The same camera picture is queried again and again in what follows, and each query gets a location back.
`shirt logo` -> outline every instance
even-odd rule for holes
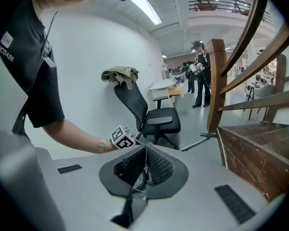
[[[13,41],[13,37],[8,32],[5,32],[0,43],[3,44],[4,47],[6,47],[8,49],[9,46],[11,45],[12,41]]]

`wristband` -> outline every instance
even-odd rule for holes
[[[105,151],[105,147],[106,147],[106,140],[101,139],[101,142],[98,145],[98,154],[103,153]]]

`cube with fiducial markers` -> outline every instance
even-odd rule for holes
[[[112,144],[118,149],[128,148],[136,144],[131,134],[121,125],[110,134],[110,138]]]

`background person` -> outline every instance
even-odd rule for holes
[[[210,92],[210,83],[211,83],[211,65],[210,65],[210,56],[207,51],[204,51],[204,44],[199,41],[193,43],[193,49],[198,53],[196,54],[195,65],[199,68],[200,73],[197,76],[198,92],[197,99],[193,108],[202,106],[202,90],[203,86],[205,88],[204,95],[204,105],[207,107],[210,104],[211,92]]]
[[[59,98],[57,67],[48,42],[40,64],[45,41],[41,14],[50,8],[83,1],[89,0],[24,0],[2,32],[0,55],[18,85],[28,95],[13,133],[26,136],[24,124],[28,115],[33,127],[43,127],[55,141],[73,149],[103,153],[116,148],[110,141],[94,137],[65,119]],[[12,57],[4,57],[3,52],[8,52]]]
[[[179,66],[178,70],[183,73],[184,79],[188,81],[188,91],[187,93],[195,93],[195,75],[192,72],[188,71],[189,67]]]

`metal railing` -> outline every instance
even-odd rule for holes
[[[189,0],[190,11],[224,11],[248,16],[251,4],[240,0]],[[262,21],[273,25],[268,12],[264,12]]]

